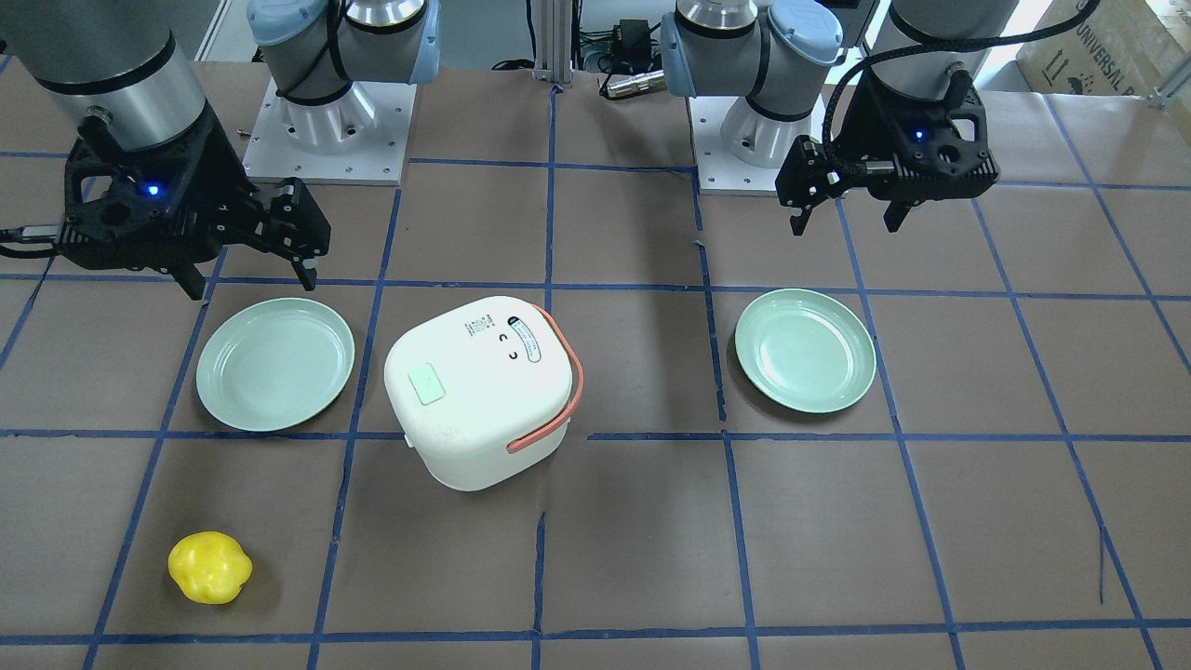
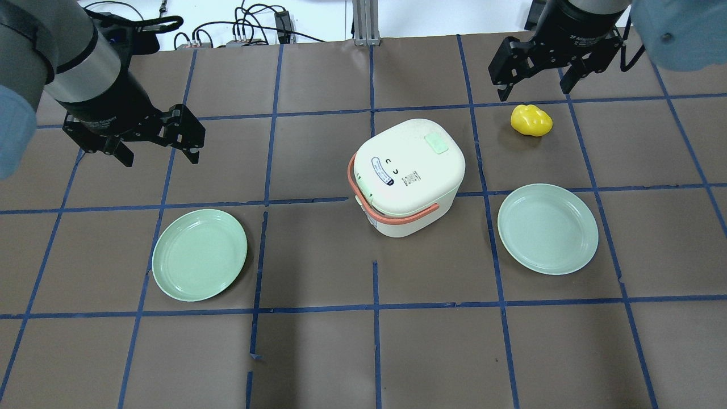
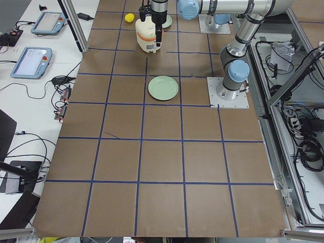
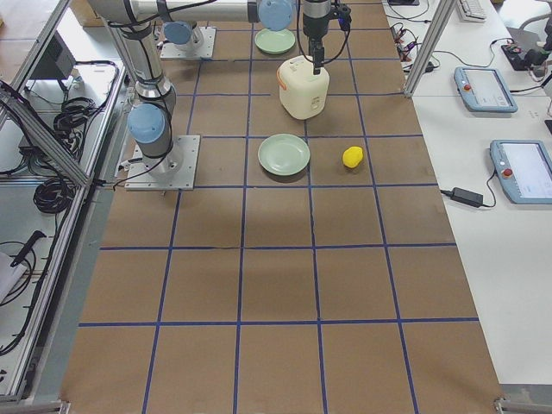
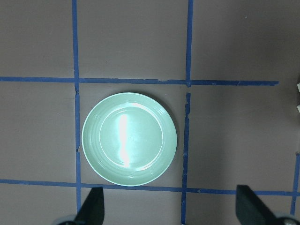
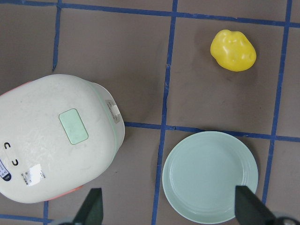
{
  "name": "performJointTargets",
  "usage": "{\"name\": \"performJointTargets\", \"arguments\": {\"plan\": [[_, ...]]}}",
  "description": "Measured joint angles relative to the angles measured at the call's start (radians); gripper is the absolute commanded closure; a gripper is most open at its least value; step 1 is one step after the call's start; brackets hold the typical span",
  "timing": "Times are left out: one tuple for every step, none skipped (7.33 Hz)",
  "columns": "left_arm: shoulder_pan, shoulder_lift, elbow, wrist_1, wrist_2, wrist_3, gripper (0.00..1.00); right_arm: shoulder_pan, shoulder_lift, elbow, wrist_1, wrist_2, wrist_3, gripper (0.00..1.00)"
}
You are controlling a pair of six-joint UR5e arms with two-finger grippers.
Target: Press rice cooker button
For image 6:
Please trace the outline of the green plate near right arm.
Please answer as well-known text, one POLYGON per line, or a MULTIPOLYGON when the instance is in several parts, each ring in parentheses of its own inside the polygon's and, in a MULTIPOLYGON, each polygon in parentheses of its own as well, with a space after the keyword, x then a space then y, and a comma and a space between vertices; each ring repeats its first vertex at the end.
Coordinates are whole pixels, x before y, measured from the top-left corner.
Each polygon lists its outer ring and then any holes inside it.
POLYGON ((232 135, 205 131, 188 136, 169 153, 162 172, 165 196, 184 218, 219 224, 235 217, 235 187, 255 193, 259 173, 249 148, 232 135))

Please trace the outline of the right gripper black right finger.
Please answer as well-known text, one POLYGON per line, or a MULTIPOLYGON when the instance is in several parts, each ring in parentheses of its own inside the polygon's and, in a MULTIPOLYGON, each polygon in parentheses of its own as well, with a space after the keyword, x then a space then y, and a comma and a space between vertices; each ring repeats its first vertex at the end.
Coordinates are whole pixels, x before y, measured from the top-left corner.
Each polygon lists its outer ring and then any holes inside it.
POLYGON ((235 187, 235 217, 240 225, 278 225, 275 215, 248 186, 235 187))

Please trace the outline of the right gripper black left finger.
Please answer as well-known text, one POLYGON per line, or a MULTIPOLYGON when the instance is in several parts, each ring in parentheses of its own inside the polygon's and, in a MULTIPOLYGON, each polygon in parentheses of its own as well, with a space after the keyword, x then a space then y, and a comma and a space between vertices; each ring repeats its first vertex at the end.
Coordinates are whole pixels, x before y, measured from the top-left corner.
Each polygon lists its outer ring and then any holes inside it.
POLYGON ((104 218, 101 188, 92 188, 74 217, 73 225, 101 225, 104 218))

